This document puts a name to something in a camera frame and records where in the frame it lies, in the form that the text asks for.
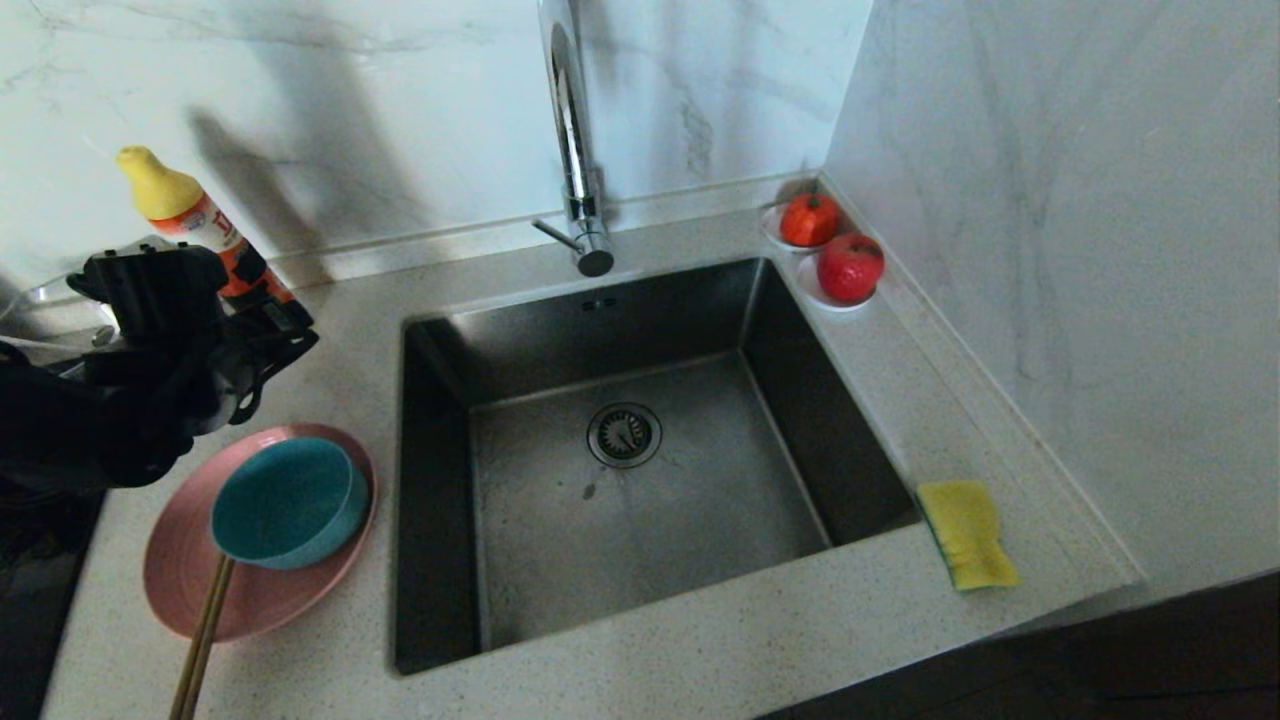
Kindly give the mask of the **yellow sponge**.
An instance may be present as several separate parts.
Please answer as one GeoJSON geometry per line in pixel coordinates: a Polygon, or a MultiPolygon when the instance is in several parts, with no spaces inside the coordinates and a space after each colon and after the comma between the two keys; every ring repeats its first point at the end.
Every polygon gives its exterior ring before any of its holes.
{"type": "Polygon", "coordinates": [[[1021,578],[1001,544],[1001,521],[975,480],[928,482],[916,497],[957,592],[1009,588],[1021,578]]]}

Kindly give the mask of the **metal sink drain strainer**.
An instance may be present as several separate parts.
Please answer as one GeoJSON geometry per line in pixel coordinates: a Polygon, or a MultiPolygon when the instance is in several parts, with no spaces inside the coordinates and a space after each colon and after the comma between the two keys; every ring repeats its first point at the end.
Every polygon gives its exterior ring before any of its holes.
{"type": "Polygon", "coordinates": [[[611,404],[588,425],[588,448],[593,457],[614,469],[639,468],[657,455],[663,438],[658,416],[641,404],[611,404]]]}

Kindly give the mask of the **teal blue bowl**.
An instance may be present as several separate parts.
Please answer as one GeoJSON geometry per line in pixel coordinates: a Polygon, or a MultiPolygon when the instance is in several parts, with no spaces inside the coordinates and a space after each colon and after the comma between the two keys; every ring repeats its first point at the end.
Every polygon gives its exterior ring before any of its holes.
{"type": "Polygon", "coordinates": [[[372,483],[355,457],[332,439],[301,436],[260,450],[229,475],[210,530],[237,562],[294,570],[333,556],[371,506],[372,483]]]}

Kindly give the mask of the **clear glass pot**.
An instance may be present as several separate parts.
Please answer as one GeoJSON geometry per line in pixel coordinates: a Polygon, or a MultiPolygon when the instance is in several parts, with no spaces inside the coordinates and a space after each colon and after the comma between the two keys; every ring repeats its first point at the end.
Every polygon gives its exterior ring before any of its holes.
{"type": "Polygon", "coordinates": [[[76,292],[65,275],[22,290],[0,274],[0,364],[73,377],[86,355],[120,340],[111,307],[76,292]]]}

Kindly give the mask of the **red tomato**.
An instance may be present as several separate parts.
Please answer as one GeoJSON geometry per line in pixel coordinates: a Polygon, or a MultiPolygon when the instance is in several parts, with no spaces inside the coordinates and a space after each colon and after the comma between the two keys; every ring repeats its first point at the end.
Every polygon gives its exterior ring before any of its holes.
{"type": "Polygon", "coordinates": [[[780,220],[780,236],[792,247],[814,249],[828,243],[837,233],[837,202],[818,192],[799,193],[791,199],[780,220]]]}

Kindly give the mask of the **orange detergent bottle yellow cap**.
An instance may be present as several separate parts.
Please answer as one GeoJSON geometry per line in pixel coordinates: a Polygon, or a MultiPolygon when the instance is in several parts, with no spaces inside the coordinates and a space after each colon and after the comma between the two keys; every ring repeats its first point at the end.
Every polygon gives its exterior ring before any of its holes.
{"type": "Polygon", "coordinates": [[[129,182],[134,209],[161,237],[198,245],[218,256],[227,274],[219,295],[233,309],[264,299],[283,307],[300,306],[265,258],[195,177],[166,167],[141,145],[120,149],[116,165],[129,182]]]}

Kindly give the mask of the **pink round plate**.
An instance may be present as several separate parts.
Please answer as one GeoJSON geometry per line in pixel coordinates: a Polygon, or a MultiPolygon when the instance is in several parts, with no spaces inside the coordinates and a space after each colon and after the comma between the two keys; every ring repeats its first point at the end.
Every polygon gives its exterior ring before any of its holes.
{"type": "Polygon", "coordinates": [[[161,624],[189,638],[198,629],[219,562],[233,562],[215,641],[237,641],[279,628],[311,609],[348,573],[364,546],[378,507],[378,477],[364,446],[349,433],[317,423],[296,423],[251,434],[197,466],[175,489],[148,538],[143,587],[161,624]],[[301,436],[340,445],[372,483],[372,506],[357,533],[333,556],[308,568],[270,570],[237,562],[212,542],[210,515],[229,475],[260,450],[301,436]]]}

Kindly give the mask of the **small white dish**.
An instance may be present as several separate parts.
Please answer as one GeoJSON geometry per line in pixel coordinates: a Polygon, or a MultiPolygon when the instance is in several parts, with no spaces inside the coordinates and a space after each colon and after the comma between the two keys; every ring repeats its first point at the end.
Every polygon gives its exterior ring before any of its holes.
{"type": "Polygon", "coordinates": [[[844,301],[837,300],[827,295],[820,287],[818,278],[818,265],[819,255],[808,255],[799,261],[795,268],[795,281],[797,287],[805,296],[806,301],[814,307],[823,309],[829,313],[859,313],[861,307],[867,306],[877,295],[878,290],[873,290],[870,295],[860,301],[844,301]]]}
{"type": "Polygon", "coordinates": [[[800,249],[800,247],[792,247],[782,241],[780,236],[780,220],[783,215],[786,205],[787,204],[772,208],[771,210],[765,211],[765,214],[762,217],[762,231],[764,232],[765,237],[792,252],[814,252],[818,249],[822,249],[826,243],[814,249],[800,249]]]}

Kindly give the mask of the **chrome faucet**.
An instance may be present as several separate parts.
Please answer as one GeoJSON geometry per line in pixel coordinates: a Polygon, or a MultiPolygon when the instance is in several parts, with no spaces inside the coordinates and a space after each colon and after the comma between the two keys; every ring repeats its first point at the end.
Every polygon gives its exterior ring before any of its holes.
{"type": "Polygon", "coordinates": [[[600,173],[590,147],[575,1],[538,0],[538,18],[559,145],[567,231],[540,219],[531,220],[531,227],[566,246],[581,275],[605,275],[614,266],[614,254],[600,205],[600,173]]]}

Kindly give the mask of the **red apple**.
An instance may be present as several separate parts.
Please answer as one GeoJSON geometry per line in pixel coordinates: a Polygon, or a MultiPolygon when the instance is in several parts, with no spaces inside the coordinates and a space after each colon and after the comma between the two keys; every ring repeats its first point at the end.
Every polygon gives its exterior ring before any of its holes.
{"type": "Polygon", "coordinates": [[[868,234],[835,236],[820,251],[815,277],[827,297],[841,304],[863,304],[874,292],[884,272],[881,245],[868,234]]]}

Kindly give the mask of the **black induction cooktop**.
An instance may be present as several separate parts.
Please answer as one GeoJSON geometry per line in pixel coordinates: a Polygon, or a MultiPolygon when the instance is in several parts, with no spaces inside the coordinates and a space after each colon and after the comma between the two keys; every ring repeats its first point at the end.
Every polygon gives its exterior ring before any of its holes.
{"type": "Polygon", "coordinates": [[[0,720],[38,720],[101,493],[0,479],[0,720]]]}

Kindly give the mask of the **stainless steel sink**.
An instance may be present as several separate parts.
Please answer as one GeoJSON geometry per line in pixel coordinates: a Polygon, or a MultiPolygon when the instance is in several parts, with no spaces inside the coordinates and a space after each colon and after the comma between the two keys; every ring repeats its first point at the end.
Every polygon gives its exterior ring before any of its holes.
{"type": "Polygon", "coordinates": [[[403,329],[393,665],[410,676],[919,520],[773,263],[403,329]],[[611,404],[655,456],[588,448],[611,404]]]}

